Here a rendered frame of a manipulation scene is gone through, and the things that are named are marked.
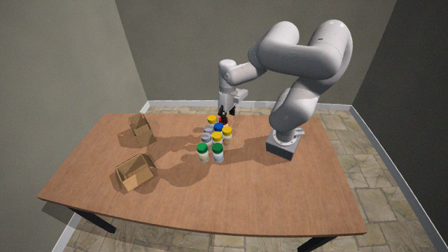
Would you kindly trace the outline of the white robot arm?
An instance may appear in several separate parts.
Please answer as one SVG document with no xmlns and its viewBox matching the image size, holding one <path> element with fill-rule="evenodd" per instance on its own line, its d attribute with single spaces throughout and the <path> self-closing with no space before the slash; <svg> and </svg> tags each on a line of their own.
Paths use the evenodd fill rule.
<svg viewBox="0 0 448 252">
<path fill-rule="evenodd" d="M 273 139 L 280 146 L 290 146 L 298 136 L 305 135 L 296 127 L 311 118 L 319 97 L 342 77 L 353 50 L 351 33 L 339 20 L 328 20 L 317 27 L 307 46 L 298 45 L 299 37 L 293 23 L 278 22 L 250 47 L 249 62 L 236 65 L 234 60 L 224 59 L 218 64 L 219 89 L 234 95 L 236 104 L 248 95 L 248 90 L 236 86 L 255 80 L 267 70 L 299 76 L 279 95 L 269 115 Z"/>
</svg>

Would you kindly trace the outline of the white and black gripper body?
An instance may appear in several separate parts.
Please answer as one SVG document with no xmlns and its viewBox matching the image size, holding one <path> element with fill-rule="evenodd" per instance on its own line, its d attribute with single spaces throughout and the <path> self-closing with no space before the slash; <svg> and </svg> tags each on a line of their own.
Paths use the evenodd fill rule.
<svg viewBox="0 0 448 252">
<path fill-rule="evenodd" d="M 225 113 L 232 109 L 236 104 L 233 102 L 233 97 L 234 95 L 220 91 L 218 94 L 218 110 L 220 109 L 221 105 L 223 105 Z"/>
</svg>

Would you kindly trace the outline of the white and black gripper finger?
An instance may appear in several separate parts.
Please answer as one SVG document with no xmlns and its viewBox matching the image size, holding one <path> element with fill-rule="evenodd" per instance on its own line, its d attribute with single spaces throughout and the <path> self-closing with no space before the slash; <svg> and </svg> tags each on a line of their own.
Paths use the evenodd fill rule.
<svg viewBox="0 0 448 252">
<path fill-rule="evenodd" d="M 235 106 L 229 110 L 229 114 L 232 116 L 235 115 Z"/>
<path fill-rule="evenodd" d="M 223 105 L 221 105 L 218 115 L 221 117 L 221 122 L 227 124 L 227 117 L 226 117 L 227 113 L 224 112 L 225 115 L 223 115 L 223 112 L 224 112 Z"/>
</svg>

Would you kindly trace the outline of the white bottle with blue cap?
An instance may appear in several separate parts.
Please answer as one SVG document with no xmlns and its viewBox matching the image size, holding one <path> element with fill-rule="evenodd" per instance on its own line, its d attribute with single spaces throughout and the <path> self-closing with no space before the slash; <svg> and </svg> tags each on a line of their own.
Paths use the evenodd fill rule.
<svg viewBox="0 0 448 252">
<path fill-rule="evenodd" d="M 221 122 L 217 122 L 214 124 L 214 132 L 221 132 L 222 133 L 222 139 L 223 139 L 223 132 L 222 132 L 223 124 Z"/>
</svg>

